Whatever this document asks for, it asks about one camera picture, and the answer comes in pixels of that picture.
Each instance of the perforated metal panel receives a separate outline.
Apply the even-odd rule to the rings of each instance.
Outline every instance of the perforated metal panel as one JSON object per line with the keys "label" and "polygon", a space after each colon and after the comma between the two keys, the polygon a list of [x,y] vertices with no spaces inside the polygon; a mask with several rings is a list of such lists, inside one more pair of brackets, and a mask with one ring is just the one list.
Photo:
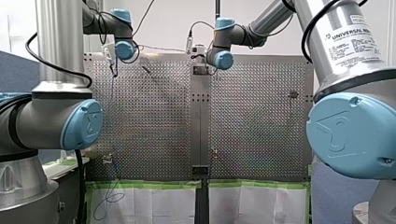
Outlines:
{"label": "perforated metal panel", "polygon": [[[305,121],[313,71],[303,57],[236,56],[212,77],[209,128],[211,178],[300,181],[311,152]],[[90,180],[189,180],[191,176],[191,62],[183,55],[143,55],[112,76],[103,57],[87,55],[92,90],[105,107],[105,128],[90,152]],[[297,98],[289,98],[291,93]],[[115,165],[103,164],[114,154]]]}
{"label": "perforated metal panel", "polygon": [[240,56],[212,78],[212,178],[307,177],[312,80],[304,59],[284,56]]}
{"label": "perforated metal panel", "polygon": [[137,63],[121,63],[112,104],[108,62],[94,56],[86,61],[94,97],[112,113],[106,115],[88,178],[114,176],[114,167],[102,162],[109,153],[122,178],[191,178],[190,62],[185,59],[141,56]]}

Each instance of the metal post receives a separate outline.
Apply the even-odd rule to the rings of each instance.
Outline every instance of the metal post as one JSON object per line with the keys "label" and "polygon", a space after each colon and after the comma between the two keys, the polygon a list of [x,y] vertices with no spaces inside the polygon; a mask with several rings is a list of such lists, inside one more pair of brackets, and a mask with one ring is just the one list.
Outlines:
{"label": "metal post", "polygon": [[[36,0],[39,56],[64,69],[83,73],[81,0]],[[87,92],[83,77],[40,64],[34,92]]]}
{"label": "metal post", "polygon": [[220,17],[220,1],[221,0],[216,0],[216,20]]}
{"label": "metal post", "polygon": [[195,224],[209,223],[210,75],[205,61],[191,65],[192,176],[201,181],[195,195]]}

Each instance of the universal robots arm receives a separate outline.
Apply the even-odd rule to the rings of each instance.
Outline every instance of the universal robots arm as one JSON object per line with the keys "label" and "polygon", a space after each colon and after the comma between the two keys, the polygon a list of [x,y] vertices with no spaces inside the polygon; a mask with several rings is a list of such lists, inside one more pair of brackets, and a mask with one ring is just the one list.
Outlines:
{"label": "universal robots arm", "polygon": [[[32,94],[0,93],[0,219],[4,223],[58,223],[58,184],[47,180],[37,150],[79,154],[101,132],[103,109],[92,99],[92,79],[84,75],[83,34],[114,35],[115,54],[122,60],[133,58],[136,47],[127,10],[99,15],[81,0],[36,0],[36,15],[33,37],[38,37],[38,55],[30,52],[41,62],[40,83]],[[82,198],[76,223],[82,223],[83,204]]]}
{"label": "universal robots arm", "polygon": [[304,56],[320,84],[306,124],[309,143],[334,171],[383,180],[370,201],[369,218],[388,224],[396,222],[396,70],[381,60],[361,12],[366,2],[275,0],[248,26],[219,18],[206,59],[218,69],[231,68],[232,45],[264,46],[295,11]]}

